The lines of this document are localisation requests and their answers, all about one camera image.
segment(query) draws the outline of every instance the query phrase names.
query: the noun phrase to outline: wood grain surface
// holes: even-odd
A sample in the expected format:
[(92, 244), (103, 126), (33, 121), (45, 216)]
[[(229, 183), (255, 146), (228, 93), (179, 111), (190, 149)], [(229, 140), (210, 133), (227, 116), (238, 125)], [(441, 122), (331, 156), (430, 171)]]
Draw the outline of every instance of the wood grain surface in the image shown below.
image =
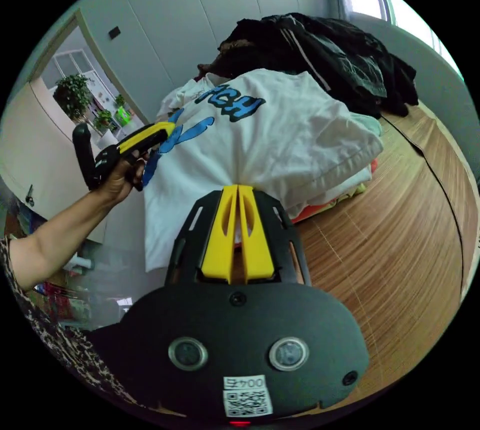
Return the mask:
[(469, 178), (436, 121), (410, 110), (407, 118), (380, 121), (384, 151), (367, 191), (297, 226), (312, 284), (352, 312), (370, 355), (346, 400), (307, 413), (354, 403), (406, 375), (460, 306), (477, 225)]

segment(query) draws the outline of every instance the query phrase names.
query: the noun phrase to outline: white t-shirt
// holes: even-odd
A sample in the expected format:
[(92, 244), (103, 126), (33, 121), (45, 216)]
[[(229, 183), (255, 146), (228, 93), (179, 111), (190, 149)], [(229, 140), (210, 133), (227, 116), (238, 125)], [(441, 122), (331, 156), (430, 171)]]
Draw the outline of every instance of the white t-shirt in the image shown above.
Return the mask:
[(229, 79), (213, 73), (207, 73), (198, 81), (188, 80), (182, 87), (172, 90), (161, 102), (156, 121), (166, 121), (168, 113), (177, 108), (183, 108), (187, 103), (196, 99), (205, 91), (212, 90)]
[(383, 149), (375, 132), (307, 72), (245, 73), (208, 89), (170, 120), (177, 127), (144, 175), (147, 271), (168, 265), (193, 204), (212, 190), (251, 185), (294, 218)]

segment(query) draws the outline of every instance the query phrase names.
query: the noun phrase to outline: pile of clothes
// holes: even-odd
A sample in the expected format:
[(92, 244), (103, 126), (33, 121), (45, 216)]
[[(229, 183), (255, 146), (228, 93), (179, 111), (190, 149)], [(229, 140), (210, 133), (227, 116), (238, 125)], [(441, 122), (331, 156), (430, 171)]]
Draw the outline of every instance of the pile of clothes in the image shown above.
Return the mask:
[(379, 122), (352, 113), (308, 73), (208, 73), (164, 100), (176, 124), (150, 155), (143, 184), (146, 269), (167, 266), (195, 201), (223, 186), (253, 186), (291, 219), (355, 194), (383, 150)]
[(218, 48), (207, 72), (235, 78), (264, 68), (298, 75), (307, 71), (336, 100), (355, 113), (380, 118), (380, 110), (400, 116), (418, 104), (416, 71), (388, 52), (382, 42), (356, 26), (300, 13), (241, 20)]
[(362, 193), (383, 150), (380, 109), (418, 104), (415, 70), (380, 41), (298, 13), (238, 22), (198, 70), (158, 112), (176, 128), (143, 176), (147, 271), (167, 266), (195, 201), (223, 186), (267, 192), (293, 222)]

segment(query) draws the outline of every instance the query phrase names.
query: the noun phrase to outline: black jacket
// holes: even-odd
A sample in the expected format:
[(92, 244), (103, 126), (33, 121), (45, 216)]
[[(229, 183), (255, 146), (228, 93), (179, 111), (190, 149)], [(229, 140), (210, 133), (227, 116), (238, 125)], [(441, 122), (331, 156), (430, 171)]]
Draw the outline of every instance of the black jacket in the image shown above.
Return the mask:
[[(249, 70), (257, 66), (286, 73), (308, 71), (351, 111), (376, 118), (381, 116), (380, 108), (406, 116), (404, 103), (418, 104), (413, 84), (417, 72), (373, 35), (346, 21), (299, 13), (241, 20), (222, 45), (237, 40), (254, 46), (226, 52), (218, 61), (223, 67), (231, 63)], [(246, 66), (238, 63), (242, 55), (249, 61)]]

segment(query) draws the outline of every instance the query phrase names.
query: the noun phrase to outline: door handle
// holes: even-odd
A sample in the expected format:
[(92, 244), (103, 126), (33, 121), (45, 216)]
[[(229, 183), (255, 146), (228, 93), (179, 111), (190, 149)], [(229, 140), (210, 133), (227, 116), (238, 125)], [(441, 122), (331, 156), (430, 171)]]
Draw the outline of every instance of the door handle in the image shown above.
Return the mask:
[(30, 205), (31, 207), (34, 206), (35, 202), (34, 202), (34, 199), (32, 198), (32, 193), (34, 191), (34, 186), (33, 185), (30, 185), (30, 188), (28, 190), (28, 193), (26, 194), (26, 197), (25, 197), (25, 202)]

